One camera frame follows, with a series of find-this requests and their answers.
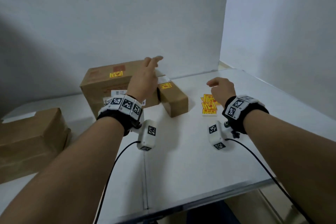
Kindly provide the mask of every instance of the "human arm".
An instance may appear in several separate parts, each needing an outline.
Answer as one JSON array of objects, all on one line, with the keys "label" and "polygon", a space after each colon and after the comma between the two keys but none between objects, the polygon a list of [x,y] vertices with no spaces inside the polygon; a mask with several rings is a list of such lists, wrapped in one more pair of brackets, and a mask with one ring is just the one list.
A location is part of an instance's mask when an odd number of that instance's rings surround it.
[{"label": "human arm", "polygon": [[[207,83],[221,104],[236,95],[228,79]],[[290,196],[316,223],[336,219],[336,142],[260,110],[246,115],[244,128]]]},{"label": "human arm", "polygon": [[[156,89],[161,59],[146,58],[131,78],[128,94],[139,102]],[[96,121],[19,192],[0,223],[92,223],[123,135],[116,119]]]}]

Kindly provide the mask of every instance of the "brown box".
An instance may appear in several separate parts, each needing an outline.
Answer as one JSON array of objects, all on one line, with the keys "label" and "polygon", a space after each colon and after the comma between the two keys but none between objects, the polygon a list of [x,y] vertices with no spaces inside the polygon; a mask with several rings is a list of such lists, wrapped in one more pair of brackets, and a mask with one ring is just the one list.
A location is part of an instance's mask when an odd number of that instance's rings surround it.
[{"label": "brown box", "polygon": [[176,117],[188,112],[188,97],[174,82],[169,82],[171,87],[162,88],[163,84],[158,85],[160,101],[170,117]]},{"label": "brown box", "polygon": [[0,183],[40,171],[63,150],[70,134],[59,108],[0,123]]},{"label": "brown box", "polygon": [[[128,83],[134,72],[142,64],[142,60],[120,63],[103,67],[90,68],[80,85],[89,106],[97,118],[98,111],[103,107],[103,98],[111,96],[111,90],[127,90]],[[158,105],[157,93],[146,99],[143,108]]]}]

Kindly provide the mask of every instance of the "person's left arm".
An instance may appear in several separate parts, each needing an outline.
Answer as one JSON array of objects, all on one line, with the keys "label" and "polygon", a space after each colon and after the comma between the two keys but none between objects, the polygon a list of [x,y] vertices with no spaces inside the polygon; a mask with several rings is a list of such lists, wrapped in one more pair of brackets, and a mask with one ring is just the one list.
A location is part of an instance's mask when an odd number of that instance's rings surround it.
[{"label": "person's left arm", "polygon": [[[127,93],[140,103],[156,90],[161,59],[146,58],[129,83]],[[0,223],[93,223],[123,135],[116,119],[96,121],[19,192]]]}]

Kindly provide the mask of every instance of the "white wall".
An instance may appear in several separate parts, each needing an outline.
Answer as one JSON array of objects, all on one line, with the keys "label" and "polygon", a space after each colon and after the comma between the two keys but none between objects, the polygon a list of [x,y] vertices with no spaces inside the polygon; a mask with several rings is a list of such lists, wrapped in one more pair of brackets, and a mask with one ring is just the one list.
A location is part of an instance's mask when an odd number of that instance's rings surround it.
[{"label": "white wall", "polygon": [[79,93],[87,69],[163,55],[171,78],[217,69],[226,0],[0,0],[0,114]]},{"label": "white wall", "polygon": [[336,0],[227,0],[220,60],[335,119]]}]

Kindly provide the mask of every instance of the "small cardboard box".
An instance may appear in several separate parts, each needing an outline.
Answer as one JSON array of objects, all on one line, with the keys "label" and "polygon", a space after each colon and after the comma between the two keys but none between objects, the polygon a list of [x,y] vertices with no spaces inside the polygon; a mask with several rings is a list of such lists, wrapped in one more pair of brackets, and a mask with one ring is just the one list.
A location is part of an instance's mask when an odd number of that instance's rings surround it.
[{"label": "small cardboard box", "polygon": [[[116,65],[90,68],[80,85],[89,106],[97,118],[98,111],[103,106],[103,98],[111,96],[111,90],[127,90],[134,72],[141,66],[143,60],[120,63]],[[143,108],[158,105],[157,92],[146,99]]]},{"label": "small cardboard box", "polygon": [[0,183],[36,173],[46,167],[64,149],[70,134],[59,108],[2,121]]},{"label": "small cardboard box", "polygon": [[160,101],[170,117],[176,117],[188,112],[188,97],[184,94],[174,82],[160,80],[158,85]]}]

